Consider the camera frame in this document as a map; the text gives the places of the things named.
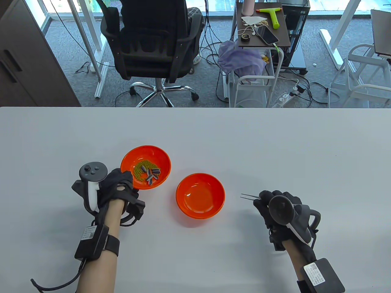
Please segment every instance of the chair wheel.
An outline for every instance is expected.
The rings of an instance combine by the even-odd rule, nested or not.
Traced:
[[[192,100],[193,100],[193,101],[196,101],[196,100],[198,100],[198,99],[199,99],[198,94],[197,94],[197,93],[192,93]]]
[[[131,86],[131,87],[130,87],[130,89],[129,89],[129,94],[130,94],[131,96],[135,96],[135,95],[137,94],[134,86]]]

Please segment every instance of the empty orange bowl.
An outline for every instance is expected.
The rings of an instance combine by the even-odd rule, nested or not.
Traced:
[[[153,145],[143,145],[137,148],[132,149],[126,154],[121,163],[121,171],[130,171],[134,174],[135,166],[142,161],[148,160],[149,162],[155,164],[160,169],[159,179],[153,179],[153,184],[148,185],[148,182],[145,181],[147,174],[141,175],[141,180],[138,180],[133,176],[133,187],[141,190],[153,189],[161,185],[171,172],[171,161],[167,153]]]
[[[209,219],[224,205],[224,187],[215,177],[195,173],[184,178],[176,189],[176,203],[193,219]]]

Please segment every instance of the purple cloth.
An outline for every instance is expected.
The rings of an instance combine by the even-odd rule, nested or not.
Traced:
[[[240,77],[262,75],[266,66],[258,50],[238,48],[237,42],[233,41],[220,44],[218,63],[224,73],[234,70]]]

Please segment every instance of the tape roll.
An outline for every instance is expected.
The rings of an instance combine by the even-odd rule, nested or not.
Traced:
[[[250,35],[249,34],[242,34],[240,39],[242,40],[242,42],[245,42],[245,43],[250,42]]]

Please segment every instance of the white paper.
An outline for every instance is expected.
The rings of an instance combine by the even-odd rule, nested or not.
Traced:
[[[242,20],[248,25],[254,25],[260,23],[262,20],[265,19],[267,18],[260,17],[260,16],[242,16]]]
[[[83,236],[81,236],[81,241],[93,238],[96,229],[97,226],[89,226],[85,228]]]
[[[322,273],[319,271],[316,263],[310,263],[304,266],[304,270],[314,286],[322,284],[326,281],[323,278]]]

